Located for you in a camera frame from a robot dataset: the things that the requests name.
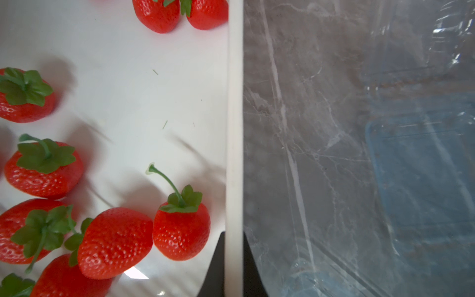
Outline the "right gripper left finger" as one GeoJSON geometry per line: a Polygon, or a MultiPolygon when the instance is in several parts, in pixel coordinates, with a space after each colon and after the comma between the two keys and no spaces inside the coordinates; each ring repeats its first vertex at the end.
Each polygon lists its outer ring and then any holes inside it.
{"type": "Polygon", "coordinates": [[[198,297],[224,297],[225,232],[220,234],[209,269],[198,297]]]}

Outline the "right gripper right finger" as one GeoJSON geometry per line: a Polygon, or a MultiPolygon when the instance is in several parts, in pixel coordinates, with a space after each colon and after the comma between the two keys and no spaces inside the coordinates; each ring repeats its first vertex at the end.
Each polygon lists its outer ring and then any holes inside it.
{"type": "Polygon", "coordinates": [[[243,246],[243,297],[268,297],[245,233],[243,246]]]}

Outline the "white perforated plastic basket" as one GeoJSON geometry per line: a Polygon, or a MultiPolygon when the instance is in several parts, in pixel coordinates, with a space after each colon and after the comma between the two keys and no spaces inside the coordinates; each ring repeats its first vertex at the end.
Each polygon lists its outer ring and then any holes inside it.
{"type": "Polygon", "coordinates": [[[153,248],[115,278],[112,297],[196,297],[226,222],[230,63],[242,33],[230,21],[201,31],[182,18],[159,34],[131,1],[2,1],[1,66],[37,70],[57,105],[42,120],[1,121],[1,163],[29,134],[76,148],[85,172],[66,196],[81,222],[113,207],[150,218],[174,188],[202,192],[211,235],[193,259],[153,248]]]}

